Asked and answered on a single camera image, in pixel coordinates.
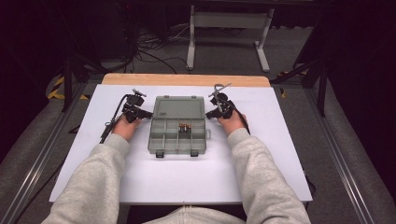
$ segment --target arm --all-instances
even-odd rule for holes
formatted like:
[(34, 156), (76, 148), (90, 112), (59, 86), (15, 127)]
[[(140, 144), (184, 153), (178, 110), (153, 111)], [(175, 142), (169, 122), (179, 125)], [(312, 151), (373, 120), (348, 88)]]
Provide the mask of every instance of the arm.
[(229, 135), (247, 223), (309, 223), (303, 204), (265, 144), (248, 134), (236, 112), (219, 122)]
[(120, 179), (124, 157), (140, 119), (129, 124), (122, 117), (104, 144), (70, 177), (64, 191), (51, 207), (43, 223), (116, 223), (120, 207)]

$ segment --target wooden edge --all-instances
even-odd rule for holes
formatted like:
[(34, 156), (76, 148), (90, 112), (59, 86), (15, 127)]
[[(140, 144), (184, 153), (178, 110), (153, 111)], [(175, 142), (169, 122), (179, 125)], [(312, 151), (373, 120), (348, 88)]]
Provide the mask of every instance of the wooden edge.
[(221, 75), (119, 74), (109, 73), (102, 84), (144, 86), (213, 86), (232, 83), (234, 87), (271, 87), (267, 77)]

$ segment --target plastic storage box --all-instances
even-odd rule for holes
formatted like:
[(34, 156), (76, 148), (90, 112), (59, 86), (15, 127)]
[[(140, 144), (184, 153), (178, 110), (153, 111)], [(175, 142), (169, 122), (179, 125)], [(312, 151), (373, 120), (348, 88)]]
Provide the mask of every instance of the plastic storage box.
[(158, 96), (152, 115), (148, 151), (157, 158), (164, 154), (206, 151), (205, 104), (200, 96)]

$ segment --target black equipment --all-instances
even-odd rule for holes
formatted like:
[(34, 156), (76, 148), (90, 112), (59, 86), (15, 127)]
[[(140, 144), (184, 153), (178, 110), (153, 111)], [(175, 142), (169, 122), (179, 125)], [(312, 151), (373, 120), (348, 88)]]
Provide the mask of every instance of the black equipment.
[(114, 113), (113, 118), (111, 119), (110, 122), (106, 123), (105, 130), (102, 133), (102, 140), (100, 143), (104, 143), (108, 135), (110, 134), (111, 130), (113, 130), (114, 126), (117, 123), (117, 120), (119, 120), (120, 116), (116, 119), (116, 116), (120, 110), (120, 106), (124, 99), (126, 98), (126, 102), (122, 108), (122, 114), (125, 115), (126, 119), (128, 120), (129, 123), (132, 123), (136, 119), (151, 119), (152, 113), (148, 112), (146, 110), (140, 109), (139, 106), (141, 106), (145, 100), (143, 99), (142, 96), (146, 97), (145, 94), (141, 93), (140, 91), (133, 90), (134, 95), (132, 94), (125, 94), (122, 99), (120, 100), (119, 106), (116, 109), (116, 112)]
[(238, 109), (236, 109), (235, 104), (231, 100), (228, 100), (228, 96), (225, 93), (220, 92), (230, 85), (231, 85), (231, 83), (228, 83), (225, 86), (222, 84), (215, 85), (215, 91), (212, 94), (210, 94), (209, 97), (213, 96), (213, 98), (210, 100), (210, 102), (213, 105), (216, 105), (217, 108), (207, 112), (206, 117), (208, 119), (213, 119), (213, 118), (229, 119), (231, 117), (231, 115), (233, 114), (233, 111), (235, 110), (236, 113), (238, 113), (239, 118), (244, 123), (244, 126), (247, 129), (247, 132), (250, 133), (250, 130), (248, 128), (248, 123), (245, 120), (244, 116), (241, 114), (241, 112), (239, 112)]

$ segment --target gray sweatshirt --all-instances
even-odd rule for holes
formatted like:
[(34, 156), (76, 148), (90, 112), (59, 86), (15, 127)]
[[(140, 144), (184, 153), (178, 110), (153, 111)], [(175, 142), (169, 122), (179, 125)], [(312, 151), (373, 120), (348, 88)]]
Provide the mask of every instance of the gray sweatshirt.
[[(230, 134), (228, 143), (241, 189), (247, 223), (310, 223), (303, 204), (279, 172), (271, 153), (246, 129)], [(117, 223), (124, 157), (131, 146), (111, 134), (70, 177), (43, 223)], [(149, 223), (245, 223), (207, 208), (183, 206)]]

